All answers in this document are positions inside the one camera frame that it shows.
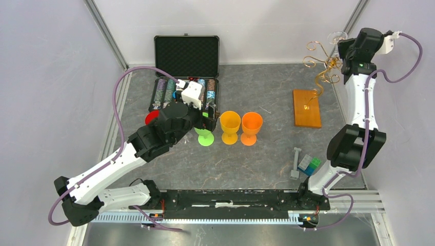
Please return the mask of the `green plastic wine glass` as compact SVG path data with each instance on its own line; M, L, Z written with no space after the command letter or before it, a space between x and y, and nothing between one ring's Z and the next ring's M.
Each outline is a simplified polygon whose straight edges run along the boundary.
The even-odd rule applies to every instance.
M214 135L211 131L206 129L194 128L195 132L199 135L197 140L201 146L210 146L214 142Z

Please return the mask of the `yellow plastic wine glass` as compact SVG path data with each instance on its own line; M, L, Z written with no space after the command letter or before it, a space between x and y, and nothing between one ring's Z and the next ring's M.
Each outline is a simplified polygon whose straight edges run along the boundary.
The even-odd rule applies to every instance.
M223 143L227 145L235 144L238 140L241 117L234 111L226 111L220 116L220 124L223 130Z

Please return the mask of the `orange plastic wine glass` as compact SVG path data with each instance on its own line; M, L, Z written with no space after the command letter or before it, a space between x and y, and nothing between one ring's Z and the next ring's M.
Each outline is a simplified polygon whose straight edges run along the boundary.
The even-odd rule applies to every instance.
M252 146L257 141L257 134L263 125L263 118L259 113L248 112L242 117L241 142L245 146Z

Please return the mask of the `red plastic wine glass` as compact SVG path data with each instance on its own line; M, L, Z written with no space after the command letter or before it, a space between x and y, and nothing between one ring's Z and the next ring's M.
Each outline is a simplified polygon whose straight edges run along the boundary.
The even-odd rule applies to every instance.
M146 115L145 120L144 120L145 125L150 124L154 119L158 118L159 114L160 114L159 110L154 110L154 111L149 112Z

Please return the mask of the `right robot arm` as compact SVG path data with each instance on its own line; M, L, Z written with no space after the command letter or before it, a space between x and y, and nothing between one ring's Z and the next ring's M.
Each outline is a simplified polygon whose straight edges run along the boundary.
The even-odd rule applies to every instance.
M300 185L296 202L310 209L317 199L344 176L357 177L368 167L386 141L374 117L373 91L377 69L372 63L385 35L373 28L362 28L355 38L338 41L341 74L347 91L348 119L327 148L327 161Z

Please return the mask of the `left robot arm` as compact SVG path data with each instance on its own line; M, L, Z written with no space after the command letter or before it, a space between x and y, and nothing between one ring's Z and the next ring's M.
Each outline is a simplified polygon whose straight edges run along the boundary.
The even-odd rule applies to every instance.
M191 129L214 131L219 117L216 104L208 112L194 104L173 101L159 111L158 117L140 127L120 148L84 173L72 178L60 176L54 181L67 223L85 225L99 213L129 206L157 208L161 195L147 182L133 187L109 189L108 186L128 172L169 152Z

